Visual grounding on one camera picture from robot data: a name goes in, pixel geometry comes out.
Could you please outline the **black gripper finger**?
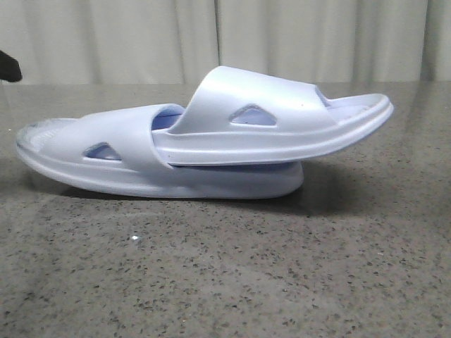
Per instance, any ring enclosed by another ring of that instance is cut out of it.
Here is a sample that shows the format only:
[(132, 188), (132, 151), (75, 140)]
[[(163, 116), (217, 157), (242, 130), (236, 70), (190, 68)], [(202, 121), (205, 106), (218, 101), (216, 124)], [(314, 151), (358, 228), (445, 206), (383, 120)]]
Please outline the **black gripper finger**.
[(0, 51), (0, 79), (7, 82), (19, 82), (22, 78), (19, 62)]

